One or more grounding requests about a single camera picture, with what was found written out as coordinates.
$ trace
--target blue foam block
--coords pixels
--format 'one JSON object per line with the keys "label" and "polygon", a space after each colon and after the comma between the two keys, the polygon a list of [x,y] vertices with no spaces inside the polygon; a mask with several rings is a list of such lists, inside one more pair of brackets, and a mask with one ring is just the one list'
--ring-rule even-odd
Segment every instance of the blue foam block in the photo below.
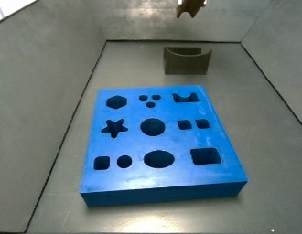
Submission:
{"label": "blue foam block", "polygon": [[201,86],[98,91],[79,182],[87,207],[230,197],[246,181]]}

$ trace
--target gray floor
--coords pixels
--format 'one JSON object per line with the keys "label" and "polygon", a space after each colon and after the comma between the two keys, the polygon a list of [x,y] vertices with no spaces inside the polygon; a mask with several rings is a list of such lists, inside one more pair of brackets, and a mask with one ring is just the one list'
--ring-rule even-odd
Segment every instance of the gray floor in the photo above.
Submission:
{"label": "gray floor", "polygon": [[[206,76],[165,76],[163,46],[213,54]],[[95,90],[202,84],[250,182],[237,197],[87,209],[78,181]],[[238,44],[107,42],[30,232],[302,233],[302,126]]]}
{"label": "gray floor", "polygon": [[302,0],[272,1],[241,44],[302,122]]}

